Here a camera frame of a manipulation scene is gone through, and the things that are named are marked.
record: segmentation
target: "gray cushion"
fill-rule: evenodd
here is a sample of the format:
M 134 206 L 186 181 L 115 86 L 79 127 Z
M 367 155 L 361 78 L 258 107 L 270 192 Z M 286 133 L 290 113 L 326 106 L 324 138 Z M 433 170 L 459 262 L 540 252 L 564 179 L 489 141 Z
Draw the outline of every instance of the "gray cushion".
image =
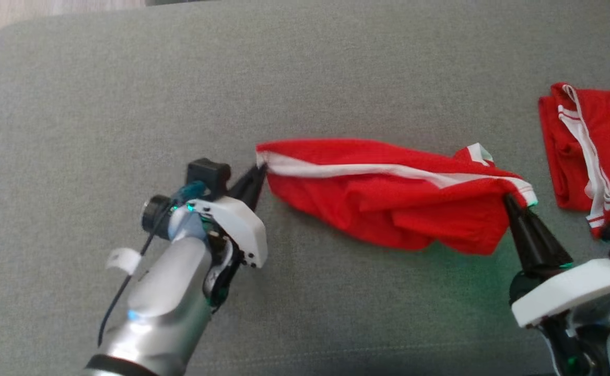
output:
M 610 88 L 610 2 L 189 3 L 0 31 L 0 374 L 81 369 L 144 200 L 198 157 L 243 171 L 266 140 L 481 142 L 575 259 L 601 255 L 554 202 L 536 103 L 556 81 Z M 403 253 L 267 190 L 258 214 L 268 263 L 238 273 L 188 374 L 548 371 L 508 306 L 510 236 L 491 257 Z

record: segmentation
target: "red cloth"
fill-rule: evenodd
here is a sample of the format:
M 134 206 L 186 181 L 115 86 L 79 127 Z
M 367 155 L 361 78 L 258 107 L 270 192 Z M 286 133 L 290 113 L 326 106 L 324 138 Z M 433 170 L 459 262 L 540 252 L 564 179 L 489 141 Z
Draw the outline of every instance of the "red cloth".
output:
M 539 117 L 558 206 L 590 211 L 598 236 L 610 221 L 610 91 L 554 84 Z
M 435 239 L 492 254 L 508 227 L 502 197 L 537 202 L 520 176 L 496 169 L 479 144 L 454 158 L 371 140 L 285 140 L 257 146 L 270 189 L 355 238 L 403 250 Z

